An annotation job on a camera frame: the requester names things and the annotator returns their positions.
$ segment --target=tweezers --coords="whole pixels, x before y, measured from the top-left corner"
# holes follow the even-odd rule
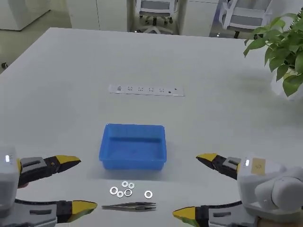
[[[154,202],[128,202],[116,205],[102,206],[104,210],[121,210],[121,211],[150,211],[156,209]]]

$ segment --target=white cabinet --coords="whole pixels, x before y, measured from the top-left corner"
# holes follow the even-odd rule
[[[218,4],[188,1],[180,11],[180,35],[209,36]]]
[[[134,0],[97,0],[100,30],[129,32],[134,17]]]
[[[96,0],[67,0],[72,28],[99,30]]]
[[[20,31],[50,10],[50,0],[0,0],[0,29]]]

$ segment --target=metal washer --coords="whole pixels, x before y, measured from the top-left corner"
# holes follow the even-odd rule
[[[111,187],[109,190],[110,194],[112,195],[116,195],[118,193],[118,188],[117,187]]]
[[[126,197],[130,197],[132,194],[133,194],[133,191],[132,191],[132,190],[130,190],[130,189],[125,189],[124,195],[125,195]]]
[[[147,199],[149,200],[149,199],[152,197],[152,192],[149,191],[149,190],[146,191],[146,192],[144,193],[144,197],[147,198]]]
[[[128,182],[127,181],[123,181],[122,182],[122,187],[126,188],[128,186]]]
[[[117,192],[117,197],[118,197],[118,198],[122,198],[123,196],[124,196],[123,191],[118,191],[118,192]]]
[[[134,188],[134,183],[133,182],[128,183],[128,188],[133,189]]]

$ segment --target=wall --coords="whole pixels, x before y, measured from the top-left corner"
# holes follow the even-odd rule
[[[285,13],[298,13],[303,7],[303,1],[302,0],[272,0],[272,12],[273,12],[273,18],[281,16]],[[289,27],[291,24],[291,19],[285,18],[286,26]]]

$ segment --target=floor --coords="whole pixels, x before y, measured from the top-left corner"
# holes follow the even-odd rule
[[[135,27],[144,24],[145,20],[137,17]],[[176,23],[173,23],[171,25],[168,23],[165,27],[176,32],[175,24]],[[158,25],[163,26],[164,22],[160,20]],[[50,27],[71,28],[71,21],[65,0],[52,0],[51,11],[24,28],[21,32],[0,30],[0,63],[7,62],[7,64],[10,65]],[[239,38],[246,38],[247,35],[248,34],[240,33]],[[234,31],[223,30],[219,22],[214,22],[210,36],[233,38]]]

